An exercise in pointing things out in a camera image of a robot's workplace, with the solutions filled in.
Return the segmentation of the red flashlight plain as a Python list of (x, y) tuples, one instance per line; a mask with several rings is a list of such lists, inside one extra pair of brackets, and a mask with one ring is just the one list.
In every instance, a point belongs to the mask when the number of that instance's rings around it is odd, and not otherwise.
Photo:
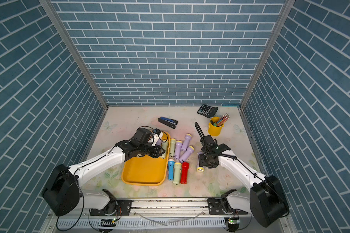
[(187, 177), (188, 177), (188, 170), (189, 170), (189, 163), (183, 162), (181, 167), (181, 177), (180, 177), (180, 183), (181, 184), (187, 184)]

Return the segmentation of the green flashlight beside tray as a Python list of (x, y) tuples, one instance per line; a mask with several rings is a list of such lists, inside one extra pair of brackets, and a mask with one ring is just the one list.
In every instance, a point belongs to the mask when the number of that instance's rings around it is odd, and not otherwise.
[(173, 158), (175, 155), (175, 147), (176, 147), (176, 139), (171, 138), (170, 140), (170, 150), (169, 150), (169, 157)]

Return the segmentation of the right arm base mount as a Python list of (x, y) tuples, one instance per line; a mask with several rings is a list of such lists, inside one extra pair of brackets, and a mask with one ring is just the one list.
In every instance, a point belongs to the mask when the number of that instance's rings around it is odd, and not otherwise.
[(207, 204), (209, 208), (210, 215), (234, 215), (234, 214), (242, 214), (247, 215), (248, 212), (241, 209), (233, 209), (228, 203), (227, 197), (237, 191), (236, 189), (231, 189), (226, 193), (222, 194), (219, 198), (208, 198)]

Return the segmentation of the black desk calculator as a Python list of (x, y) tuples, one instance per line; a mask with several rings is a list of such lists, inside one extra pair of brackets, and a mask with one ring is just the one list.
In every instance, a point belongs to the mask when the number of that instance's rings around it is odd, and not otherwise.
[(203, 104), (198, 109), (197, 113), (204, 117), (212, 118), (216, 115), (217, 111), (218, 111), (218, 107), (212, 107), (212, 106)]

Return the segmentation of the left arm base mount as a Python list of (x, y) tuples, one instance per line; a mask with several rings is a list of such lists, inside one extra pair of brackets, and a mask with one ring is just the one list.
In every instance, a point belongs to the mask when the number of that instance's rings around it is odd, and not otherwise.
[(133, 200), (119, 200), (109, 190), (103, 189), (102, 192), (109, 197), (109, 202), (102, 209), (91, 208), (91, 216), (128, 216), (130, 215)]

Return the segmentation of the black and blue stapler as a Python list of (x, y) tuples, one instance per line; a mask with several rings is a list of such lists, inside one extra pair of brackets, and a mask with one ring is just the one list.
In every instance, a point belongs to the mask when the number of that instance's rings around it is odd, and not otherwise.
[(178, 125), (178, 121), (177, 120), (171, 119), (171, 118), (167, 118), (167, 117), (163, 117), (163, 116), (159, 117), (157, 120), (158, 120), (158, 122), (160, 122), (160, 123), (162, 123), (162, 124), (172, 128), (172, 129), (175, 129), (176, 126)]

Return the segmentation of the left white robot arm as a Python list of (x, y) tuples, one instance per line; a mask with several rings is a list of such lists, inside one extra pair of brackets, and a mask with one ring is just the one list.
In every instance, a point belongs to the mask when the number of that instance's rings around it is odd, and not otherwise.
[(165, 149), (158, 141), (168, 140), (170, 135), (167, 132), (140, 127), (129, 140), (117, 142), (94, 158), (68, 167), (64, 164), (56, 166), (41, 195), (56, 216), (64, 216), (75, 209), (96, 209), (105, 215), (113, 215), (118, 204), (110, 191), (82, 191), (82, 186), (99, 173), (132, 158), (165, 158)]

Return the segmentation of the yellow plastic storage tray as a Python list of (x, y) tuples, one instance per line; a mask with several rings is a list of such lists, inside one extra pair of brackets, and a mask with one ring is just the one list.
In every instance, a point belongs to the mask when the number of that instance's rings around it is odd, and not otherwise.
[(164, 132), (162, 140), (166, 140), (167, 148), (164, 156), (152, 158), (148, 155), (136, 157), (124, 163), (121, 179), (126, 184), (142, 186), (158, 186), (166, 178), (169, 160), (169, 141), (171, 139), (168, 132)]

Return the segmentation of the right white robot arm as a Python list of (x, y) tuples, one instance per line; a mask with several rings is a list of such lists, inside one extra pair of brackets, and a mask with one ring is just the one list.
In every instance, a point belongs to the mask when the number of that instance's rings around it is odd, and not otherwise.
[(200, 136), (202, 153), (199, 164), (209, 169), (222, 166), (237, 177), (247, 188), (248, 195), (230, 190), (221, 198), (227, 208), (240, 209), (252, 214), (263, 227), (268, 227), (277, 219), (289, 215), (290, 210), (280, 180), (274, 175), (266, 176), (240, 160), (225, 144), (218, 145), (212, 136)]

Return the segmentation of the green flashlight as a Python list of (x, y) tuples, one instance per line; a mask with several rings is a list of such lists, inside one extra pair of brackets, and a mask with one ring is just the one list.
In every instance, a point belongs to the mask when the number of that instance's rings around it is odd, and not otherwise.
[(164, 153), (163, 153), (162, 156), (161, 156), (162, 159), (165, 159), (166, 156), (167, 156), (168, 143), (169, 143), (169, 141), (168, 141), (168, 140), (165, 140), (165, 141), (163, 141), (162, 144), (161, 144), (161, 147), (164, 149)]
[(170, 150), (169, 150), (169, 157), (173, 158), (175, 155), (175, 147), (176, 147), (176, 139), (171, 138), (170, 140)]
[(180, 162), (175, 162), (174, 163), (174, 178), (173, 178), (173, 184), (175, 184), (175, 185), (180, 184), (181, 169), (182, 169), (182, 164)]

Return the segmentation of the coloured pens bundle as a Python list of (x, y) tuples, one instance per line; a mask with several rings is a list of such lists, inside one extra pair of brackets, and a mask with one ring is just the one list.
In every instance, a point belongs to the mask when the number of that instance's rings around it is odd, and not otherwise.
[(229, 114), (224, 114), (213, 123), (213, 126), (220, 127), (230, 118)]

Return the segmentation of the blue flashlight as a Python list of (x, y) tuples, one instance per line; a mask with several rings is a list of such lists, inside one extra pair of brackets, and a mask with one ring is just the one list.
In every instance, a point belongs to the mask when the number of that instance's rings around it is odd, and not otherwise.
[(168, 160), (168, 180), (169, 181), (172, 181), (174, 179), (174, 164), (175, 164), (174, 159)]

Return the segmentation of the purple flashlight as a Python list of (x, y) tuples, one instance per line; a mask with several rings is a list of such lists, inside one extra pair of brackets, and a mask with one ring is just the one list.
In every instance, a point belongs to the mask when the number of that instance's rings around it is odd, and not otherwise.
[(197, 166), (196, 166), (196, 171), (197, 172), (204, 172), (204, 170), (205, 170), (204, 167), (200, 165), (200, 156), (201, 155), (204, 155), (204, 153), (199, 151), (197, 153), (197, 160), (196, 160), (197, 161)]
[(185, 139), (184, 139), (183, 144), (182, 144), (182, 147), (181, 147), (182, 151), (186, 151), (187, 150), (187, 148), (190, 145), (191, 139), (192, 139), (192, 135), (191, 134), (186, 134)]
[(189, 146), (186, 151), (184, 152), (184, 154), (179, 158), (179, 161), (181, 163), (186, 162), (186, 160), (193, 154), (194, 152), (194, 147), (193, 146)]
[(174, 158), (179, 159), (180, 158), (180, 152), (183, 142), (181, 140), (177, 140), (175, 144), (175, 151), (174, 151)]

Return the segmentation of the yellow pen cup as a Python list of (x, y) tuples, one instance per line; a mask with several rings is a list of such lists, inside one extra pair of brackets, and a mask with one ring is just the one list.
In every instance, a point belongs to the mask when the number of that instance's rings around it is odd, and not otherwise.
[(220, 119), (220, 117), (215, 116), (215, 117), (212, 117), (209, 121), (208, 133), (212, 137), (219, 136), (221, 134), (223, 127), (224, 127), (224, 124), (221, 124), (220, 126), (216, 125), (216, 123), (218, 122), (219, 119)]

